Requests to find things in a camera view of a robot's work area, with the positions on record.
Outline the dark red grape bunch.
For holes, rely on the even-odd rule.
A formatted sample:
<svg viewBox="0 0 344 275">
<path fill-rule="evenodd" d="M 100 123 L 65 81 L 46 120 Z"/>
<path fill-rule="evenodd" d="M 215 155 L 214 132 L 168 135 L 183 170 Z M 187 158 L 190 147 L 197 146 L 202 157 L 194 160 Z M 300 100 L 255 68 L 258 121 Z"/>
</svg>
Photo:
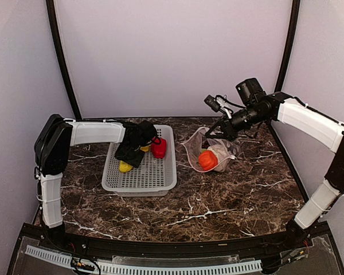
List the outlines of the dark red grape bunch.
<svg viewBox="0 0 344 275">
<path fill-rule="evenodd" d="M 210 147 L 210 144 L 209 144 L 209 142 L 207 140 L 202 142 L 202 146 L 201 146 L 202 149 L 206 149 L 207 150 L 209 147 Z"/>
</svg>

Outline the yellow bell pepper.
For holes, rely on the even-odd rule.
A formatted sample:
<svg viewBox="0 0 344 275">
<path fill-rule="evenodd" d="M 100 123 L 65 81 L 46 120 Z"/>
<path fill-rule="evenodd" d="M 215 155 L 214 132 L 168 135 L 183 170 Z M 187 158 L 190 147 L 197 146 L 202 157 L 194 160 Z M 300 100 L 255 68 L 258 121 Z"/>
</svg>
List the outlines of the yellow bell pepper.
<svg viewBox="0 0 344 275">
<path fill-rule="evenodd" d="M 127 173 L 130 172 L 133 169 L 133 166 L 124 162 L 124 161 L 120 161 L 119 163 L 119 171 L 121 173 Z"/>
</svg>

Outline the clear zip top bag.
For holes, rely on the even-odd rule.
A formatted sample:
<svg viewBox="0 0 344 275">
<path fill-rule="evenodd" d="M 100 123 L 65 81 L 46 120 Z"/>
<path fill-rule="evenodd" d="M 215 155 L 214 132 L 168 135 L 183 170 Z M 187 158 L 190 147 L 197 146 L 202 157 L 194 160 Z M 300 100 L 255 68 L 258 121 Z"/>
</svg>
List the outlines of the clear zip top bag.
<svg viewBox="0 0 344 275">
<path fill-rule="evenodd" d="M 195 133 L 183 142 L 190 166 L 197 172 L 225 172 L 231 160 L 243 156 L 236 142 L 224 139 L 207 138 L 208 127 L 199 127 Z"/>
</svg>

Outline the orange bell pepper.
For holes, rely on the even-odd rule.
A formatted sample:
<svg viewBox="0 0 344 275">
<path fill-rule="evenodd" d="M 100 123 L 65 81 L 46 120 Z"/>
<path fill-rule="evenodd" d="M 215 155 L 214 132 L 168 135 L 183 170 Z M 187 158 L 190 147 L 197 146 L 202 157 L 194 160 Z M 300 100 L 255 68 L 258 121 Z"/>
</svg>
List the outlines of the orange bell pepper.
<svg viewBox="0 0 344 275">
<path fill-rule="evenodd" d="M 204 171 L 210 171 L 218 165 L 218 158 L 211 150 L 205 150 L 199 155 L 198 163 Z"/>
</svg>

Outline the white green cauliflower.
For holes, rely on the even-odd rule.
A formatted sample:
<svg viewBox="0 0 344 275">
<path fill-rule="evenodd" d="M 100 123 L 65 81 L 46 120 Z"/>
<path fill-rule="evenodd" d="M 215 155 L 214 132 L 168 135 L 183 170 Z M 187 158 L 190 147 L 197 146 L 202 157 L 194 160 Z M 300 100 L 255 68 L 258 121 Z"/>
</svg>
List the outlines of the white green cauliflower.
<svg viewBox="0 0 344 275">
<path fill-rule="evenodd" d="M 221 144 L 210 146 L 207 150 L 211 150 L 218 158 L 218 165 L 210 171 L 224 172 L 228 163 L 231 160 L 236 159 L 236 156 L 233 153 L 227 151 L 226 147 Z"/>
</svg>

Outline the white plastic perforated basket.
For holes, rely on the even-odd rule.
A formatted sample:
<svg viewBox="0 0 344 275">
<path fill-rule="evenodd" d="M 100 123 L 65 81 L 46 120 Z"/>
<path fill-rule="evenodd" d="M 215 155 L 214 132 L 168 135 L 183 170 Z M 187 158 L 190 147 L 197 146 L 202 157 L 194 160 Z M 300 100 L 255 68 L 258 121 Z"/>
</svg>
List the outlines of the white plastic perforated basket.
<svg viewBox="0 0 344 275">
<path fill-rule="evenodd" d="M 152 152 L 145 153 L 138 168 L 127 173 L 119 171 L 120 161 L 114 157 L 118 144 L 111 143 L 105 160 L 102 188 L 121 197 L 164 196 L 177 184 L 174 132 L 169 125 L 156 125 L 158 136 L 165 139 L 165 157 L 157 159 Z"/>
</svg>

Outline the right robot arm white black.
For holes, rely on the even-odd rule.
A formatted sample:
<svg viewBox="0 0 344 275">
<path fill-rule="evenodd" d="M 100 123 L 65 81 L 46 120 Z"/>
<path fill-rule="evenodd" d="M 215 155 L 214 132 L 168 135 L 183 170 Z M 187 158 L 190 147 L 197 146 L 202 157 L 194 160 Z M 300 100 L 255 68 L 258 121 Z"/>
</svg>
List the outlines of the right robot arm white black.
<svg viewBox="0 0 344 275">
<path fill-rule="evenodd" d="M 292 249 L 306 238 L 320 216 L 344 195 L 344 123 L 309 107 L 298 97 L 284 92 L 267 94 L 256 78 L 237 84 L 236 90 L 242 101 L 237 112 L 230 109 L 232 102 L 221 95 L 205 98 L 206 105 L 222 113 L 218 122 L 207 131 L 207 138 L 233 141 L 240 131 L 274 120 L 304 132 L 334 153 L 323 182 L 286 224 L 281 243 Z"/>
</svg>

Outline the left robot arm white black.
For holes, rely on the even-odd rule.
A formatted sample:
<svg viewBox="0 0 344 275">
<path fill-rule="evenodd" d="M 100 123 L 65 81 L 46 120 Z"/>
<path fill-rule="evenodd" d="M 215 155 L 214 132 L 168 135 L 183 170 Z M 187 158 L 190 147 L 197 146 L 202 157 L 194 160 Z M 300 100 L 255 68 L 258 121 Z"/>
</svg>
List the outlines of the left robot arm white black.
<svg viewBox="0 0 344 275">
<path fill-rule="evenodd" d="M 70 148 L 80 144 L 117 144 L 115 158 L 135 168 L 144 157 L 143 147 L 160 144 L 153 123 L 133 123 L 114 119 L 75 120 L 51 115 L 37 138 L 34 151 L 34 177 L 37 199 L 42 207 L 41 224 L 49 243 L 57 250 L 69 245 L 61 214 L 61 181 L 68 164 Z"/>
</svg>

